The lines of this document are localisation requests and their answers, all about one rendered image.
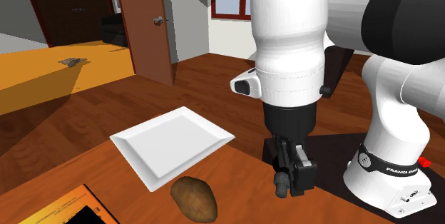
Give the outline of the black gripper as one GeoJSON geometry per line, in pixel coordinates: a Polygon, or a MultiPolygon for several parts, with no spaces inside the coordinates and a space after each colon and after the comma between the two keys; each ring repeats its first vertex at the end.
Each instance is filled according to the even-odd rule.
{"type": "Polygon", "coordinates": [[[285,138],[305,138],[314,130],[317,103],[298,107],[279,107],[263,103],[265,126],[273,135],[277,156],[273,160],[275,170],[275,195],[286,198],[290,189],[292,197],[300,196],[314,188],[317,163],[308,158],[304,146],[285,138]]]}

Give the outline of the brown wooden table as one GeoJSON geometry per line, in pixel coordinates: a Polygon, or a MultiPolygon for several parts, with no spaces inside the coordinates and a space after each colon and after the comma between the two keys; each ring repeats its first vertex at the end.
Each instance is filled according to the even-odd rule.
{"type": "MultiPolygon", "coordinates": [[[[17,224],[79,185],[87,185],[120,224],[193,224],[165,185],[150,192],[110,141],[136,117],[51,117],[0,156],[0,224],[17,224]]],[[[218,125],[235,139],[187,171],[206,181],[217,201],[215,224],[390,224],[315,188],[301,197],[275,195],[272,168],[238,150],[265,131],[232,119],[218,125]]]]}

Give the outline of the brown potato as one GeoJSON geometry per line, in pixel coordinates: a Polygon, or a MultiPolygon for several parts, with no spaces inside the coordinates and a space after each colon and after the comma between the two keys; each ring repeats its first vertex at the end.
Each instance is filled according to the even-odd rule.
{"type": "Polygon", "coordinates": [[[218,217],[218,205],[211,187],[203,180],[183,176],[172,184],[170,195],[181,213],[197,223],[212,223],[218,217]]]}

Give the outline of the white square plate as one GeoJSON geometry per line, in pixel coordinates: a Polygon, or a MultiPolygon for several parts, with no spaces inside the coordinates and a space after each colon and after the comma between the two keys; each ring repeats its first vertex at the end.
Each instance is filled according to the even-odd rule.
{"type": "Polygon", "coordinates": [[[150,192],[234,138],[232,133],[185,106],[110,136],[150,192]]]}

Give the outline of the brown open door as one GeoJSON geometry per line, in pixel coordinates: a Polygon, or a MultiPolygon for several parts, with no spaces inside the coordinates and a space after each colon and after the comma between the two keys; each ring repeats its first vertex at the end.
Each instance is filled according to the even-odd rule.
{"type": "Polygon", "coordinates": [[[164,0],[119,0],[135,74],[173,86],[164,0]]]}

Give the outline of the orange book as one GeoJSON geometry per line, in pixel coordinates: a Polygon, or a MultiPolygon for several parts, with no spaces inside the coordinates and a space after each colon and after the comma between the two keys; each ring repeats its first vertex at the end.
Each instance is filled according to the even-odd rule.
{"type": "Polygon", "coordinates": [[[19,224],[68,224],[86,206],[105,224],[120,224],[86,184],[73,189],[19,224]]]}

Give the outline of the dark brown double door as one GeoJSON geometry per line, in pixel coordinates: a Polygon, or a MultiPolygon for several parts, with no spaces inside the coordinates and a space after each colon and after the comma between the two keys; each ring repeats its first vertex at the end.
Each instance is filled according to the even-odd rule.
{"type": "Polygon", "coordinates": [[[112,0],[30,0],[50,47],[101,39],[99,19],[114,12],[112,0]]]}

